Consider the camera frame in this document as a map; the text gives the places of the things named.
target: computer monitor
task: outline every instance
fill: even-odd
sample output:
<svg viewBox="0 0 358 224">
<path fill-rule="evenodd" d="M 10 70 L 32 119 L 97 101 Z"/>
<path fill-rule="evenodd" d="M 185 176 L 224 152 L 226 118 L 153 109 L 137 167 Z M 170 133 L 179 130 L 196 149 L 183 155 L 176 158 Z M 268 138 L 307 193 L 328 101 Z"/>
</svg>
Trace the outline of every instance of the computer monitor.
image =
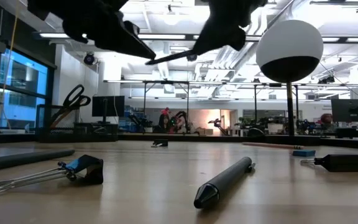
<svg viewBox="0 0 358 224">
<path fill-rule="evenodd" d="M 92 97 L 92 116 L 124 116 L 124 96 L 94 96 Z"/>
<path fill-rule="evenodd" d="M 358 122 L 358 100 L 332 99 L 334 122 Z"/>
</svg>

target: wooden tabletop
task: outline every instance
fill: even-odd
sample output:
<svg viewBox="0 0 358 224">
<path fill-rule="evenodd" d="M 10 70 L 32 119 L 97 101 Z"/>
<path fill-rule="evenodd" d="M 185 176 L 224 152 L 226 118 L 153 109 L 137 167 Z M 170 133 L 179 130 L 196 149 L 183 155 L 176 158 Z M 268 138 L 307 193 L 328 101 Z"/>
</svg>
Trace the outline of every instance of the wooden tabletop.
<svg viewBox="0 0 358 224">
<path fill-rule="evenodd" d="M 118 141 L 76 144 L 0 144 L 0 156 L 76 149 L 104 159 L 104 184 L 82 187 L 52 180 L 0 195 L 0 223 L 358 223 L 358 173 L 301 166 L 291 150 L 241 143 Z M 357 149 L 308 147 L 316 156 Z M 256 162 L 216 208 L 200 211 L 200 185 L 244 156 Z M 0 180 L 56 167 L 59 159 L 0 170 Z"/>
</svg>

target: white sphere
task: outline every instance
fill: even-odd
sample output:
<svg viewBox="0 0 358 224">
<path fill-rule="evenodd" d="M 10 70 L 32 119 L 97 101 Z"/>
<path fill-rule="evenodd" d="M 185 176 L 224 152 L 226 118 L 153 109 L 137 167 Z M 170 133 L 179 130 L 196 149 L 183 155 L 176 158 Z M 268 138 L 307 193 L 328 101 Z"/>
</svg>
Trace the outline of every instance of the white sphere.
<svg viewBox="0 0 358 224">
<path fill-rule="evenodd" d="M 323 50 L 323 38 L 318 29 L 303 21 L 283 21 L 262 36 L 256 62 L 269 79 L 295 82 L 313 72 Z"/>
</svg>

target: metal wire handle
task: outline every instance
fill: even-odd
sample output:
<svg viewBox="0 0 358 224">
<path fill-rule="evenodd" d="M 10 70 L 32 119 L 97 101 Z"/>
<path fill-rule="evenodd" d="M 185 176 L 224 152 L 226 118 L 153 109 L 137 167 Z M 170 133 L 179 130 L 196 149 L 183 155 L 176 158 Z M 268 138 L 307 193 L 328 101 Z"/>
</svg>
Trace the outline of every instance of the metal wire handle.
<svg viewBox="0 0 358 224">
<path fill-rule="evenodd" d="M 27 175 L 24 177 L 19 177 L 10 180 L 0 181 L 0 193 L 7 191 L 9 189 L 23 187 L 30 184 L 36 184 L 45 182 L 48 180 L 60 179 L 63 177 L 68 177 L 70 180 L 75 179 L 75 174 L 72 171 L 59 167 L 56 169 L 50 169 L 36 174 Z"/>
<path fill-rule="evenodd" d="M 314 159 L 302 159 L 301 164 L 314 164 Z"/>
</svg>

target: black cylinder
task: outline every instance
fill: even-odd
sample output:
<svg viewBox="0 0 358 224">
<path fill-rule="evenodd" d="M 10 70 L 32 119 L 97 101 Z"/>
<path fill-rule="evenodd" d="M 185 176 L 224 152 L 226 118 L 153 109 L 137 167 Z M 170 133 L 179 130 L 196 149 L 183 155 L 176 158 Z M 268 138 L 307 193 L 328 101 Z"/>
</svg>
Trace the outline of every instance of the black cylinder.
<svg viewBox="0 0 358 224">
<path fill-rule="evenodd" d="M 61 151 L 48 151 L 48 152 L 31 152 L 24 154 L 17 154 L 11 156 L 0 157 L 0 169 L 8 167 L 14 167 L 24 164 L 30 164 L 33 162 L 46 161 L 50 159 L 56 159 L 64 156 L 70 156 L 74 154 L 74 150 L 61 150 Z"/>
<path fill-rule="evenodd" d="M 252 170 L 252 167 L 251 158 L 244 157 L 203 184 L 197 190 L 194 206 L 196 208 L 206 208 L 217 204 L 246 172 Z"/>
<path fill-rule="evenodd" d="M 287 106 L 288 106 L 288 135 L 294 136 L 295 129 L 293 124 L 293 102 L 292 102 L 292 84 L 287 83 Z"/>
</svg>

